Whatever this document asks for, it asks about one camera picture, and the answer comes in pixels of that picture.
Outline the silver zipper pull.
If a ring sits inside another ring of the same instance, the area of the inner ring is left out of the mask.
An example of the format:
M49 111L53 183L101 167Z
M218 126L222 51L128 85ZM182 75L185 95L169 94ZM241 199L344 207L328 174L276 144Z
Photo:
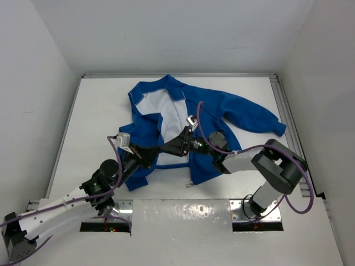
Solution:
M190 181L188 184L186 184L186 188L190 188L194 185L194 183L192 181Z

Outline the blue zip jacket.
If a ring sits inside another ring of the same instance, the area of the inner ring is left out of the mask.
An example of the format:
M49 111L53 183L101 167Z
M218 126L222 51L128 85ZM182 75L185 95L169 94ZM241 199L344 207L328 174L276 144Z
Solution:
M198 115L202 127L195 137L219 131L229 147L241 145L232 131L236 126L253 134L283 136L283 124L270 105L266 78L209 79L203 87L188 84L171 75L155 81L140 81L128 93L132 123L120 127L132 143L141 147L162 145L182 132L187 117Z

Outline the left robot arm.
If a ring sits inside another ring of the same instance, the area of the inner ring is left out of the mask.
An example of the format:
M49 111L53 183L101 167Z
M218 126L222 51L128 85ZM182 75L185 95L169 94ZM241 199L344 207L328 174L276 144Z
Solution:
M8 265L34 254L53 234L72 223L102 215L113 208L114 191L140 167L150 168L160 153L157 146L133 145L116 160L108 159L92 177L61 198L35 211L4 217L1 235L8 253Z

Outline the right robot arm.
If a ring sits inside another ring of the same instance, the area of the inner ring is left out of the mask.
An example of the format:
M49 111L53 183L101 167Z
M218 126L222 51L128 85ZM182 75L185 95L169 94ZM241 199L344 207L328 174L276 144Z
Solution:
M189 152L213 157L212 164L220 173L232 174L257 170L265 183L247 203L245 215L261 218L277 198L290 195L308 170L307 162L275 139L264 145L231 151L224 135L213 132L207 140L193 137L188 127L169 142L160 146L162 152L184 157Z

